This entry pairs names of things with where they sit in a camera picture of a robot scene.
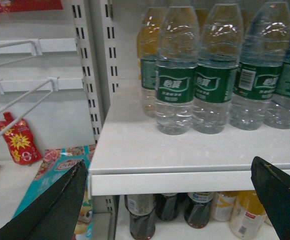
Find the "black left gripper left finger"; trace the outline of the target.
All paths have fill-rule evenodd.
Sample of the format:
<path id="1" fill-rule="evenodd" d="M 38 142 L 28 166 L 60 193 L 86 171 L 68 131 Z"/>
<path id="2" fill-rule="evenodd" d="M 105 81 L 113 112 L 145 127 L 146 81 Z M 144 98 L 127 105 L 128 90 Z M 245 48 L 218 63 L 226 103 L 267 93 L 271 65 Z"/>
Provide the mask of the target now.
<path id="1" fill-rule="evenodd" d="M 0 240 L 70 240 L 85 194 L 87 167 L 78 161 L 0 228 Z"/>

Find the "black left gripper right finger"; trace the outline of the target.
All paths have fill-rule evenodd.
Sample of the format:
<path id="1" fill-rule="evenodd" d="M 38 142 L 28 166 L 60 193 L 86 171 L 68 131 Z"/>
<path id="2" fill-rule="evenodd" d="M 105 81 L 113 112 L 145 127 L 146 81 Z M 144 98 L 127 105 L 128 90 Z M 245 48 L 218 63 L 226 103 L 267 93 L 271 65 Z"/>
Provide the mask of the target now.
<path id="1" fill-rule="evenodd" d="M 251 181 L 278 238 L 290 240 L 290 175 L 256 156 Z"/>

